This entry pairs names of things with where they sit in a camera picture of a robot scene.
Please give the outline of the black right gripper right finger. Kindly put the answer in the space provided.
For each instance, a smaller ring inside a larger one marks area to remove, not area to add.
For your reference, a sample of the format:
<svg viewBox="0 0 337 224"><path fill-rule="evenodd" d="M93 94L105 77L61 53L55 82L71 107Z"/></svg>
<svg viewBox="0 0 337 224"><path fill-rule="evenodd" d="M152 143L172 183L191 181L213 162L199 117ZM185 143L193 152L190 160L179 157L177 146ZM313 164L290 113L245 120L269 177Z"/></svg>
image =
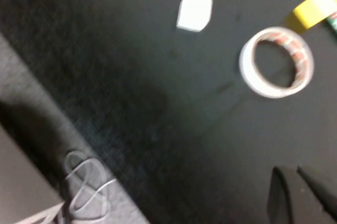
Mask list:
<svg viewBox="0 0 337 224"><path fill-rule="evenodd" d="M299 166L298 173L336 223L336 182L309 166Z"/></svg>

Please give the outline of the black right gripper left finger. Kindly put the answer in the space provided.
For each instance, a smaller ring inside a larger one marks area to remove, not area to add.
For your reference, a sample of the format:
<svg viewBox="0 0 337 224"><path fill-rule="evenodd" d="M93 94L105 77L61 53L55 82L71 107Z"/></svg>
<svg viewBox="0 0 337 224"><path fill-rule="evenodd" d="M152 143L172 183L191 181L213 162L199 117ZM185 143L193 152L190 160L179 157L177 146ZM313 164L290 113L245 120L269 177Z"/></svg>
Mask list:
<svg viewBox="0 0 337 224"><path fill-rule="evenodd" d="M283 166L272 171L267 215L269 223L328 223L328 214L309 185Z"/></svg>

